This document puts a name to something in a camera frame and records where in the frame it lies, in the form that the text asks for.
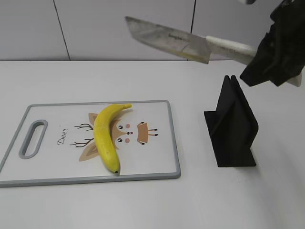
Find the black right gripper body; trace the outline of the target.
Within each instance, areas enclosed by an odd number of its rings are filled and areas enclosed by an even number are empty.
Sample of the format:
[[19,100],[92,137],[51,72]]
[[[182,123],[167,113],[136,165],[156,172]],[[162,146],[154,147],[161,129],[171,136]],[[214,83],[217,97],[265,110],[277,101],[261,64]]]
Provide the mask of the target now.
[[[274,49],[272,64],[305,66],[305,2],[284,0],[271,13],[269,32],[260,42],[260,49]],[[271,73],[270,67],[265,73]]]

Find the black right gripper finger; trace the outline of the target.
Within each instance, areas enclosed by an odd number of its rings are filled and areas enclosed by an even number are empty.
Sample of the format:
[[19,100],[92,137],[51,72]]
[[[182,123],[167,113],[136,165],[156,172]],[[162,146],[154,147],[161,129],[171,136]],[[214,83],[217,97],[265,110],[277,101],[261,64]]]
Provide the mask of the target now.
[[267,81],[274,83],[272,75],[265,73],[274,60],[274,52],[274,49],[258,49],[253,60],[241,73],[240,79],[248,86],[256,86]]
[[288,65],[279,65],[272,64],[270,67],[271,78],[270,81],[276,85],[280,86],[286,81],[290,80],[293,77],[298,76],[301,73],[301,66],[288,64]]

